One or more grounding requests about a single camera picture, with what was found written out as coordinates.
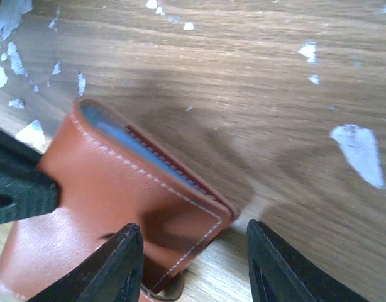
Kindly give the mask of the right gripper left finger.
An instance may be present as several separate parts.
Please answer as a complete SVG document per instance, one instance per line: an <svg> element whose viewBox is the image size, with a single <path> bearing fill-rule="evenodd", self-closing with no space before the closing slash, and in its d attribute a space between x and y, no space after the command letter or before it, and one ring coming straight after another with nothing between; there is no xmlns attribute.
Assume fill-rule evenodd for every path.
<svg viewBox="0 0 386 302"><path fill-rule="evenodd" d="M129 223L66 276L30 301L138 301L143 274L140 228Z"/></svg>

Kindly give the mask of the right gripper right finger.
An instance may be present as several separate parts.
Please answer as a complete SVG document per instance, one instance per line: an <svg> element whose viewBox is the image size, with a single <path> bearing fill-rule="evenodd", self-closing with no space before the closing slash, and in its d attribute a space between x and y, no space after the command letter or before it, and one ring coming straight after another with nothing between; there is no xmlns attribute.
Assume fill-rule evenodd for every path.
<svg viewBox="0 0 386 302"><path fill-rule="evenodd" d="M247 226L253 301L365 301L318 268L266 224Z"/></svg>

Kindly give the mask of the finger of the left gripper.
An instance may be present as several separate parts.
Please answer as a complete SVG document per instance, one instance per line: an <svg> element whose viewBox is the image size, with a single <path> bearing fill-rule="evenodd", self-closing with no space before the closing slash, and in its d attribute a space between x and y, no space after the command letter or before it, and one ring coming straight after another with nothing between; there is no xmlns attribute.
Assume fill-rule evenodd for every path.
<svg viewBox="0 0 386 302"><path fill-rule="evenodd" d="M53 212L60 187L36 169L41 154L0 129L0 224Z"/></svg>

